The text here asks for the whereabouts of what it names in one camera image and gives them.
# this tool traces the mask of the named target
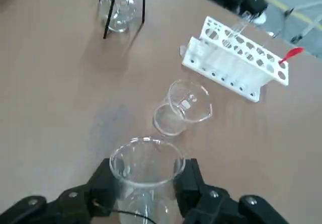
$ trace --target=white test tube rack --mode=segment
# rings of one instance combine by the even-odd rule
[[[192,37],[182,65],[258,102],[271,80],[288,85],[288,62],[228,26],[207,17],[200,39]]]

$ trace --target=tan table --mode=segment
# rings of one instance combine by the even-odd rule
[[[98,0],[11,0],[0,16],[0,211],[30,194],[49,200],[88,180],[112,149],[156,134],[151,118],[169,85],[197,78],[214,117],[175,142],[207,183],[234,198],[258,194],[291,223],[322,219],[322,65],[291,61],[290,86],[251,103],[181,67],[179,46],[206,16],[236,17],[208,0],[147,0],[146,23],[103,40]],[[250,37],[261,34],[249,29]],[[283,55],[288,46],[275,41]]]

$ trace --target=glass beaker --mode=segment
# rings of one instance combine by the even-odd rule
[[[110,157],[116,177],[118,209],[171,224],[179,213],[173,182],[185,168],[179,149],[153,137],[133,138]],[[122,224],[150,224],[139,216],[120,214]]]
[[[100,4],[100,17],[105,25],[111,0],[101,0]],[[126,31],[129,28],[129,22],[134,18],[135,11],[136,7],[133,0],[115,0],[109,29],[120,33]]]
[[[212,116],[207,90],[196,82],[178,80],[172,83],[167,96],[153,116],[153,125],[163,135],[176,136],[187,126]]]

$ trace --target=gray floor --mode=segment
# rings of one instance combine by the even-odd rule
[[[302,4],[307,4],[315,1],[322,0],[278,0],[279,2],[287,5],[288,7],[294,7]],[[308,16],[310,19],[314,19],[317,15],[322,13],[322,6],[317,6],[309,10],[300,11],[303,15]],[[274,5],[269,5],[266,14],[268,19],[264,24],[264,29],[267,31],[277,32],[279,29],[284,30],[279,35],[285,41],[289,42],[293,36],[299,34],[306,26],[307,23],[296,18],[290,17],[286,21],[283,16],[283,12]],[[305,36],[297,46],[304,47],[308,52],[322,58],[322,31],[313,29],[307,36]]]

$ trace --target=yellow floor line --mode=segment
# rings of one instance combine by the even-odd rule
[[[266,1],[269,2],[272,5],[280,8],[282,11],[286,11],[286,10],[290,9],[287,5],[282,4],[280,1],[277,1],[277,0],[266,0]],[[306,22],[308,24],[312,23],[312,20],[309,17],[307,17],[307,16],[305,16],[305,15],[299,13],[299,12],[293,12],[291,14],[291,16],[294,16],[294,17],[296,17],[296,18],[298,18],[298,19],[300,19],[300,20],[302,20],[302,21],[304,21],[304,22]],[[322,31],[322,25],[321,24],[317,24],[316,28]]]

